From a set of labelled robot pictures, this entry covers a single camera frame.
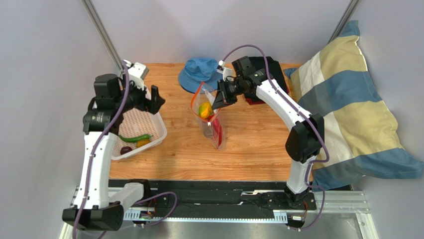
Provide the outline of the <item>yellow green mango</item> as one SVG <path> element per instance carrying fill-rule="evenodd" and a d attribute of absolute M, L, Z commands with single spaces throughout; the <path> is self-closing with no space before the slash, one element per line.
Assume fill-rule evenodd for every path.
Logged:
<path fill-rule="evenodd" d="M 199 105 L 198 116 L 200 118 L 207 120 L 213 115 L 214 115 L 214 111 L 212 109 L 212 105 L 210 102 L 204 102 Z"/>

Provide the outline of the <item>clear orange-zip bag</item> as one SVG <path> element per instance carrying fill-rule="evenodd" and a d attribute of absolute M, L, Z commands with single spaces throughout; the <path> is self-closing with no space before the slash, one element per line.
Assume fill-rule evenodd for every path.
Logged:
<path fill-rule="evenodd" d="M 215 90 L 205 82 L 201 82 L 192 97 L 190 107 L 203 136 L 215 149 L 223 150 L 225 149 L 224 123 L 220 110 L 212 109 L 215 97 Z"/>

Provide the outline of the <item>red chili pepper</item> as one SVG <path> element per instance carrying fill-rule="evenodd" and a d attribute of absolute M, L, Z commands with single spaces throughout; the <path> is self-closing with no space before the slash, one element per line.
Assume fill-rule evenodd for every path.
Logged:
<path fill-rule="evenodd" d="M 216 147 L 221 147 L 222 144 L 222 126 L 219 119 L 212 122 L 213 125 L 213 138 L 216 141 Z"/>

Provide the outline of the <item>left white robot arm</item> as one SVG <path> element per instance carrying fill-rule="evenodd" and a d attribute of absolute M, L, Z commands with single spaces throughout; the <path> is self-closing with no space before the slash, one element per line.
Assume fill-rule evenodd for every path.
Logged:
<path fill-rule="evenodd" d="M 83 117 L 85 156 L 80 189 L 74 205 L 62 213 L 63 222 L 79 230 L 118 231 L 124 212 L 144 196 L 143 180 L 130 181 L 112 197 L 108 195 L 112 152 L 124 113 L 136 109 L 155 115 L 165 103 L 156 86 L 144 86 L 144 77 L 104 74 L 94 81 L 96 95 Z"/>

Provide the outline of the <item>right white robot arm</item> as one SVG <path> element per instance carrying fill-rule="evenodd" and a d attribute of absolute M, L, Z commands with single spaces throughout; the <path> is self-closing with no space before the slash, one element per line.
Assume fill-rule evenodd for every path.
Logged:
<path fill-rule="evenodd" d="M 290 176 L 284 192 L 286 202 L 292 206 L 300 204 L 306 197 L 310 185 L 313 161 L 316 160 L 324 143 L 324 119 L 312 115 L 299 106 L 279 87 L 266 69 L 256 70 L 245 56 L 233 61 L 233 69 L 219 61 L 217 72 L 222 79 L 217 83 L 217 93 L 212 105 L 214 110 L 233 105 L 237 96 L 255 93 L 280 117 L 290 131 L 285 149 L 290 156 Z"/>

